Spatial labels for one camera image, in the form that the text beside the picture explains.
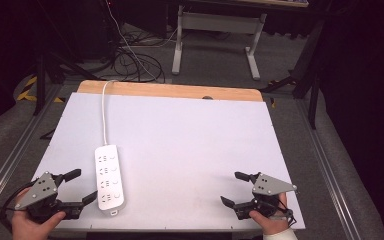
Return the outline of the person's right hand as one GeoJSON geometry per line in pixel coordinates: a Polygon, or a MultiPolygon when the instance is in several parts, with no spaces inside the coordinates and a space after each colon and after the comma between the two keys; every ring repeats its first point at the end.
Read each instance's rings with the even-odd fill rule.
{"type": "Polygon", "coordinates": [[[249,216],[261,227],[264,235],[274,235],[283,232],[289,228],[288,220],[282,212],[287,208],[287,197],[285,193],[278,195],[280,203],[278,204],[277,212],[267,218],[257,211],[251,211],[249,216]]]}

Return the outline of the white-legged desk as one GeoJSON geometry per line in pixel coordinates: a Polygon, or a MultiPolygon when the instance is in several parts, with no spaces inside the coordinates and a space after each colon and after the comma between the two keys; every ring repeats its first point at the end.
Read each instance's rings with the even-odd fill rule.
{"type": "MultiPolygon", "coordinates": [[[[292,7],[306,8],[307,0],[246,0],[247,2],[263,4],[271,7],[292,7]]],[[[259,70],[255,60],[254,52],[258,45],[263,26],[265,25],[267,14],[261,13],[258,17],[240,17],[229,15],[190,13],[184,11],[184,6],[178,8],[177,17],[177,38],[174,51],[174,59],[172,65],[172,73],[178,75],[180,73],[180,65],[182,58],[182,31],[183,30],[204,30],[204,31],[221,31],[238,34],[252,34],[253,42],[247,46],[244,51],[248,60],[250,72],[254,80],[260,79],[259,70]]]]}

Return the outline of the person's white right sleeve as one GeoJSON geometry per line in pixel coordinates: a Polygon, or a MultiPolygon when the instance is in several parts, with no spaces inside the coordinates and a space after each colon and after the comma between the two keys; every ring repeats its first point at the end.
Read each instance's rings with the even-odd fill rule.
{"type": "Polygon", "coordinates": [[[294,231],[290,228],[281,231],[279,233],[271,234],[271,235],[263,235],[263,240],[298,240],[294,231]]]}

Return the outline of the black metal stand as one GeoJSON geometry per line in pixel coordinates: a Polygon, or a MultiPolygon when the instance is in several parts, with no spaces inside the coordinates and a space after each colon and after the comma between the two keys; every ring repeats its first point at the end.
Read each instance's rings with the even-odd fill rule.
{"type": "Polygon", "coordinates": [[[316,128],[315,117],[320,86],[317,77],[316,49],[324,25],[324,20],[319,20],[316,23],[290,75],[261,89],[262,93],[271,93],[287,84],[295,82],[295,88],[292,90],[292,96],[295,99],[303,99],[307,92],[311,91],[307,119],[313,129],[316,128]]]}
{"type": "Polygon", "coordinates": [[[46,77],[53,83],[62,84],[65,81],[62,65],[83,76],[85,79],[96,79],[96,76],[83,69],[73,61],[68,60],[63,55],[53,51],[40,53],[36,58],[37,83],[36,83],[36,106],[33,113],[37,116],[45,107],[46,102],[46,77]]]}

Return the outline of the person's left hand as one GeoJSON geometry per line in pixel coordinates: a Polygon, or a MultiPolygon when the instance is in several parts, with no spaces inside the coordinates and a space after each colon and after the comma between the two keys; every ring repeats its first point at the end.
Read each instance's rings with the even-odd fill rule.
{"type": "Polygon", "coordinates": [[[30,219],[27,212],[15,211],[11,219],[12,240],[48,240],[49,234],[65,216],[66,213],[60,211],[44,223],[38,224],[30,219]]]}

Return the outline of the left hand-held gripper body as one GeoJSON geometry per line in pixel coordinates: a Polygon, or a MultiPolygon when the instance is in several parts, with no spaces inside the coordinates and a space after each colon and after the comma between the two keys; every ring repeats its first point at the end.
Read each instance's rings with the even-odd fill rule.
{"type": "Polygon", "coordinates": [[[62,202],[57,199],[58,188],[64,174],[54,175],[46,171],[30,184],[30,189],[16,204],[17,211],[24,210],[36,223],[44,223],[57,212],[66,213],[64,220],[78,219],[83,210],[82,202],[62,202]]]}

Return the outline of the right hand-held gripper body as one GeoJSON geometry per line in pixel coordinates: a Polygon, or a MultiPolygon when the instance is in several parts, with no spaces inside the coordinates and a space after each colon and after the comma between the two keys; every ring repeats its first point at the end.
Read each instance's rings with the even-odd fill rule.
{"type": "MultiPolygon", "coordinates": [[[[297,187],[294,184],[287,183],[277,178],[271,177],[263,173],[257,173],[256,181],[253,184],[252,195],[253,199],[246,203],[235,203],[233,209],[239,220],[248,219],[249,213],[252,210],[259,212],[261,215],[271,218],[278,209],[280,203],[278,195],[290,191],[296,191],[297,187]]],[[[288,207],[282,212],[288,221],[294,221],[294,214],[288,207]]]]}

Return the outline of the white power strip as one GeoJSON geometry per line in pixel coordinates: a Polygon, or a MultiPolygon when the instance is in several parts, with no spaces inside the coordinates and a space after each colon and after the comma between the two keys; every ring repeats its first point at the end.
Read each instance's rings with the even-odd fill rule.
{"type": "Polygon", "coordinates": [[[109,216],[116,216],[125,204],[116,145],[101,146],[95,150],[95,169],[98,208],[109,216]]]}

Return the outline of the aluminium rail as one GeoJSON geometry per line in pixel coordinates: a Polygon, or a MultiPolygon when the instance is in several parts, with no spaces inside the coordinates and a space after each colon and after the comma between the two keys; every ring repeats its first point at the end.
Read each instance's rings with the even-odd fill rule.
{"type": "Polygon", "coordinates": [[[296,105],[304,125],[310,135],[312,145],[316,152],[316,159],[323,176],[325,185],[329,191],[330,198],[333,202],[347,240],[361,240],[361,235],[356,227],[355,221],[351,215],[348,204],[345,200],[343,192],[337,182],[326,152],[320,141],[318,132],[312,128],[308,120],[308,111],[303,100],[297,100],[296,105]]]}
{"type": "Polygon", "coordinates": [[[37,115],[35,102],[20,101],[0,116],[0,196],[43,120],[48,118],[47,112],[61,88],[61,84],[47,87],[45,104],[37,115]]]}

